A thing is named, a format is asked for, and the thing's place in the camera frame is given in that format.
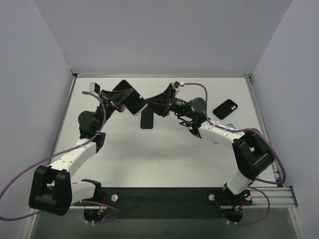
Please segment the beige cased phone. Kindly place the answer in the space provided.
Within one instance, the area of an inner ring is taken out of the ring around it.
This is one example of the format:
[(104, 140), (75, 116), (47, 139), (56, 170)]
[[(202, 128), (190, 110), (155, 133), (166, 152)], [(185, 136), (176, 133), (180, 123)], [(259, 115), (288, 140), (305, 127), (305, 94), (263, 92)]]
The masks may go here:
[(127, 109), (132, 116), (139, 115), (148, 106), (145, 99), (126, 80), (122, 80), (118, 85), (116, 85), (113, 91), (124, 92), (127, 95), (123, 100), (123, 107)]

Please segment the black phone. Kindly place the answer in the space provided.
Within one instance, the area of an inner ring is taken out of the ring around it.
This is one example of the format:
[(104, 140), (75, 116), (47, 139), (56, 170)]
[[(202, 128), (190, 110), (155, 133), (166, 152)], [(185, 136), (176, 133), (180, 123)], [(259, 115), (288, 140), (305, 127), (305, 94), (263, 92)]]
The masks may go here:
[(141, 113), (140, 128), (153, 129), (154, 127), (154, 113), (151, 110), (145, 109)]

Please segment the black phone case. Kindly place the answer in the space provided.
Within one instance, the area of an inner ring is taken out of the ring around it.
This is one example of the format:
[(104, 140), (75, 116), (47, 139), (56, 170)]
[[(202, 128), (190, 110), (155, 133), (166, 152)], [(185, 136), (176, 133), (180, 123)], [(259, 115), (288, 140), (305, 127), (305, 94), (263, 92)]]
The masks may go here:
[(227, 99), (222, 104), (220, 104), (218, 107), (216, 107), (212, 113), (218, 117), (219, 119), (223, 120), (228, 115), (230, 115), (232, 112), (234, 112), (236, 109), (238, 109), (238, 105), (232, 101), (231, 99)]

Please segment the light blue cased phone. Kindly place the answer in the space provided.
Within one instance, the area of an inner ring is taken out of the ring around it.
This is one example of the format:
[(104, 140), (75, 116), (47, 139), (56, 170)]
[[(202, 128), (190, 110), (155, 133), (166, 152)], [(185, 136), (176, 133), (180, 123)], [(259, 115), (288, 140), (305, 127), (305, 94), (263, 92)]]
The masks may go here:
[(229, 124), (227, 124), (227, 125), (225, 125), (225, 127), (226, 128), (229, 128), (229, 129), (232, 129), (232, 130), (235, 130), (236, 129), (236, 127), (235, 127), (235, 125), (233, 125), (232, 123), (229, 123)]

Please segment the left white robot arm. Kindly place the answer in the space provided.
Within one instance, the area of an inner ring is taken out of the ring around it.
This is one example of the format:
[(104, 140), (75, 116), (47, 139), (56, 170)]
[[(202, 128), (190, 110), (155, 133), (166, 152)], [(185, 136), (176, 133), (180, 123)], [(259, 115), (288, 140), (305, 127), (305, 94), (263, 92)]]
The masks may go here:
[(88, 94), (100, 104), (94, 112), (83, 111), (79, 115), (80, 136), (74, 147), (64, 151), (55, 162), (36, 168), (29, 196), (29, 206), (33, 209), (62, 216), (80, 201), (96, 205), (106, 200), (100, 182), (71, 179), (87, 159), (103, 147), (106, 135), (102, 129), (114, 111), (123, 112), (140, 97), (132, 88), (112, 92), (96, 89)]

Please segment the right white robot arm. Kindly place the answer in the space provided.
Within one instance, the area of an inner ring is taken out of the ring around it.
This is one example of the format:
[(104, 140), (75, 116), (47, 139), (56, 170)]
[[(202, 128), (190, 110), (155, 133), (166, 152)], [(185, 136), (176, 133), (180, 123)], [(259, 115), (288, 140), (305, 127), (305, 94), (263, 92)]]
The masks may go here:
[(231, 194), (239, 195), (275, 161), (275, 155), (257, 130), (237, 130), (211, 121), (207, 115), (207, 99), (179, 99), (176, 94), (185, 85), (184, 82), (171, 83), (164, 92), (147, 98), (146, 102), (158, 116), (166, 117), (173, 112), (192, 135), (232, 149), (237, 172), (225, 184), (225, 188)]

